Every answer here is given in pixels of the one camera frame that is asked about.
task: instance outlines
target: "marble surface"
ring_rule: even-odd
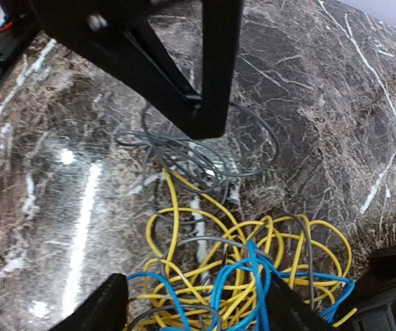
[[[187,1],[151,19],[197,87],[199,10]],[[286,210],[335,224],[353,247],[353,277],[373,250],[396,244],[394,29],[337,2],[247,1],[232,98],[265,118],[281,147],[265,175],[232,184],[240,219]],[[6,81],[0,331],[47,330],[110,273],[141,270],[152,256],[144,239],[151,212],[139,187],[144,150],[115,142],[120,130],[139,129],[145,104],[44,35]],[[154,112],[152,122],[160,121]],[[225,146],[239,169],[273,152],[258,125],[235,110],[226,135],[209,143]],[[149,191],[166,200],[164,183]],[[157,230],[160,246],[167,233],[168,226]],[[315,236],[339,250],[335,238]],[[194,249],[179,258],[194,258]],[[324,261],[316,256],[328,269]]]

